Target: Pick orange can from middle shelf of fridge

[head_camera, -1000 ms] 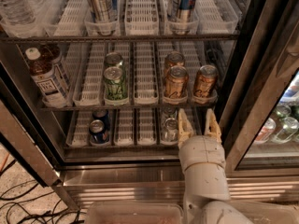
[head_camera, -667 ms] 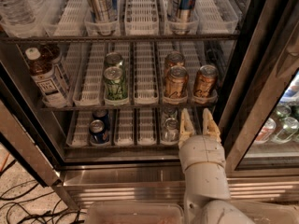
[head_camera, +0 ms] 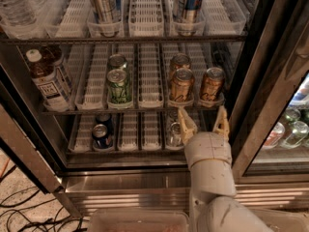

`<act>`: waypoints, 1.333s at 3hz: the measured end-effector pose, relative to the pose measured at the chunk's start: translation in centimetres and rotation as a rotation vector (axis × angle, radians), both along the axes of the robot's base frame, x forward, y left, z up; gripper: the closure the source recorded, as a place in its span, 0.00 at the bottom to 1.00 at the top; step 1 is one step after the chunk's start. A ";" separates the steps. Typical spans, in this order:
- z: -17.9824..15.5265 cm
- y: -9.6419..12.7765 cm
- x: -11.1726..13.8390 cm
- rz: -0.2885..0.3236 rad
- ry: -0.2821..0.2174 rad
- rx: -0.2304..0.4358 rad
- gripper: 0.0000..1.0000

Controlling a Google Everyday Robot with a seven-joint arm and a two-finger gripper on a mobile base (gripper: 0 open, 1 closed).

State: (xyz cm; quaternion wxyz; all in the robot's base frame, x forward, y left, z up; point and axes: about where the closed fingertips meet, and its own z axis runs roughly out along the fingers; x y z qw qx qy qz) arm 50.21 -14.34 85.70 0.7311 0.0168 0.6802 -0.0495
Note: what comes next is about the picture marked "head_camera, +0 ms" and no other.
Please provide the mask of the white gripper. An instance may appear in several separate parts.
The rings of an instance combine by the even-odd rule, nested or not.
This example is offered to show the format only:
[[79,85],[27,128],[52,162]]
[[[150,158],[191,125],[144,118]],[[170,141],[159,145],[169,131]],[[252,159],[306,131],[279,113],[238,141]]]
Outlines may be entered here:
[[220,105],[212,131],[198,132],[198,127],[183,107],[178,108],[181,139],[188,168],[201,160],[223,160],[232,164],[227,110]]

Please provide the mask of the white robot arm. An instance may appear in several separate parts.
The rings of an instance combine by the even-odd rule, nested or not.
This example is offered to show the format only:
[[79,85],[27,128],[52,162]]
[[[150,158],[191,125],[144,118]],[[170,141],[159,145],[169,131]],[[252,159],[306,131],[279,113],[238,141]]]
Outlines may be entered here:
[[191,232],[273,232],[236,199],[229,123],[220,106],[212,131],[199,131],[184,108],[178,109],[184,154],[190,171]]

